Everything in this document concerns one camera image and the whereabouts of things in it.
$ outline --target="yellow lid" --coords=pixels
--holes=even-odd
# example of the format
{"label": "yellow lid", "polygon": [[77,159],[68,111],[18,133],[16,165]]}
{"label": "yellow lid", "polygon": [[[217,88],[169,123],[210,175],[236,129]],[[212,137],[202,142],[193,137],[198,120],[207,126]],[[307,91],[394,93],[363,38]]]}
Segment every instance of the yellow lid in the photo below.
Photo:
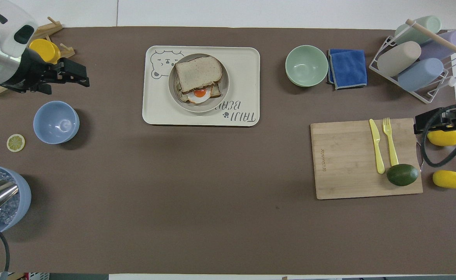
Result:
{"label": "yellow lid", "polygon": [[29,48],[37,52],[45,62],[55,64],[60,59],[59,48],[48,40],[36,39],[29,44]]}

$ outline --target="cutting board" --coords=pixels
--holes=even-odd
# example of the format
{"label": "cutting board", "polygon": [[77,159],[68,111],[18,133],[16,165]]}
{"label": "cutting board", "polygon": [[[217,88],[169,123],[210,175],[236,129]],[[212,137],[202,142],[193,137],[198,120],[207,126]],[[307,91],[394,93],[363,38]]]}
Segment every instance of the cutting board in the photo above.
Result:
{"label": "cutting board", "polygon": [[[385,169],[391,167],[382,119],[379,148]],[[391,119],[393,142],[399,163],[419,170],[413,119]],[[390,183],[377,172],[375,149],[368,121],[311,124],[314,178],[318,199],[371,197],[422,193],[421,177],[407,186]]]}

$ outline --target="yellow knife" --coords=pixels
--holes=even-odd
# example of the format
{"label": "yellow knife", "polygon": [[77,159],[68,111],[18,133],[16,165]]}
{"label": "yellow knife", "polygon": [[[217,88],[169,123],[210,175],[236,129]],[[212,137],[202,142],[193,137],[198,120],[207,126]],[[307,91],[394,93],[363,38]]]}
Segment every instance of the yellow knife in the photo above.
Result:
{"label": "yellow knife", "polygon": [[383,165],[382,154],[380,154],[380,148],[378,143],[380,142],[380,133],[378,132],[377,125],[370,119],[371,134],[373,136],[373,144],[375,145],[375,157],[377,159],[377,171],[380,174],[385,173],[385,166]]}

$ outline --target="yellow fork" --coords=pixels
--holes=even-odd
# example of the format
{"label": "yellow fork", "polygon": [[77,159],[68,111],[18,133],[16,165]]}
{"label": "yellow fork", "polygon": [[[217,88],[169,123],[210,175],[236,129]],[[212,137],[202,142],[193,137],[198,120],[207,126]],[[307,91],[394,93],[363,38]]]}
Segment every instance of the yellow fork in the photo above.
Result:
{"label": "yellow fork", "polygon": [[390,164],[391,166],[398,165],[399,160],[397,159],[397,153],[395,153],[395,147],[393,146],[392,139],[392,126],[390,124],[390,117],[384,118],[383,131],[388,138],[388,153],[390,154]]}

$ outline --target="folded blue cloth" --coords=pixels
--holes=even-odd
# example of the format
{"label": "folded blue cloth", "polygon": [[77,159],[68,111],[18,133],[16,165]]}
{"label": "folded blue cloth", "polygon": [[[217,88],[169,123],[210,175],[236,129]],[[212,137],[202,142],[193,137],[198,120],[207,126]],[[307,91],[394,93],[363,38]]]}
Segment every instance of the folded blue cloth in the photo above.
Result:
{"label": "folded blue cloth", "polygon": [[368,83],[363,50],[331,49],[328,80],[335,89],[364,87]]}

